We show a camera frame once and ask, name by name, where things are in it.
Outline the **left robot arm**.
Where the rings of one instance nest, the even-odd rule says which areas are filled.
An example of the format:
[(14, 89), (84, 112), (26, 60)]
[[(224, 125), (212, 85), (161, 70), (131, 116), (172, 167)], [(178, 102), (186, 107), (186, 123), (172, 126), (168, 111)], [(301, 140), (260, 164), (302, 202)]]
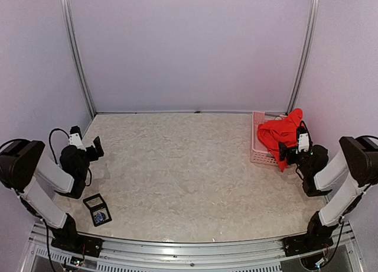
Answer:
[(72, 216), (60, 209), (40, 186), (43, 179), (59, 195), (80, 199), (90, 178), (90, 163), (104, 155), (100, 137), (90, 147), (82, 142), (81, 129), (65, 133), (68, 145), (60, 157), (49, 157), (39, 140), (15, 138), (1, 145), (1, 183), (17, 194), (24, 207), (43, 220), (53, 235), (51, 246), (82, 256), (98, 257), (103, 241), (78, 233)]

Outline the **red t-shirt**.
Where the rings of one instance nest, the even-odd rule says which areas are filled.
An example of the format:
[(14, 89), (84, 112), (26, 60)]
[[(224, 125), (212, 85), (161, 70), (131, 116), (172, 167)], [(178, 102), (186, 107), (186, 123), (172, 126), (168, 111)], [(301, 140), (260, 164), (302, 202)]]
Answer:
[(258, 139), (274, 156), (281, 172), (288, 167), (288, 163), (280, 161), (279, 143), (284, 143), (288, 148), (298, 146), (296, 130), (302, 119), (303, 111), (297, 108), (282, 120), (271, 120), (258, 126)]

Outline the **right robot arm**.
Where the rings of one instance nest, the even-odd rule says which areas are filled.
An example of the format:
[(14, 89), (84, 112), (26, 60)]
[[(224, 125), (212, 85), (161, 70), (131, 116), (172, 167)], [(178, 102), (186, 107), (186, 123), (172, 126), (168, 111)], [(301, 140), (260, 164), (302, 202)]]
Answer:
[(308, 197), (326, 196), (341, 178), (344, 181), (331, 200), (313, 214), (306, 233), (283, 239), (287, 257), (332, 246), (334, 230), (367, 190), (377, 184), (377, 137), (341, 137), (339, 144), (341, 148), (332, 160), (326, 148), (314, 145), (296, 161)]

